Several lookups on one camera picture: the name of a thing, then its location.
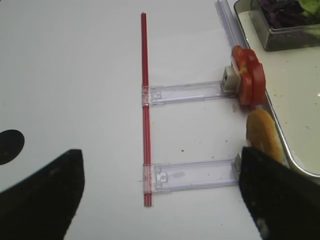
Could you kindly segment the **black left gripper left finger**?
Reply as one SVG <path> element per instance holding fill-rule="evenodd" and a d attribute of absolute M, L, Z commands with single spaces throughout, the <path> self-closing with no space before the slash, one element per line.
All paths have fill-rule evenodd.
<path fill-rule="evenodd" d="M 2 240 L 62 240 L 85 189 L 83 154 L 70 149 L 0 194 Z"/>

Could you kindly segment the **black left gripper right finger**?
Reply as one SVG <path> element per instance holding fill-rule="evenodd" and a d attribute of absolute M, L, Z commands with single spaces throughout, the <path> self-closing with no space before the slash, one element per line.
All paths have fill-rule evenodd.
<path fill-rule="evenodd" d="M 318 240 L 320 186 L 254 147 L 244 147 L 238 185 L 263 240 Z"/>

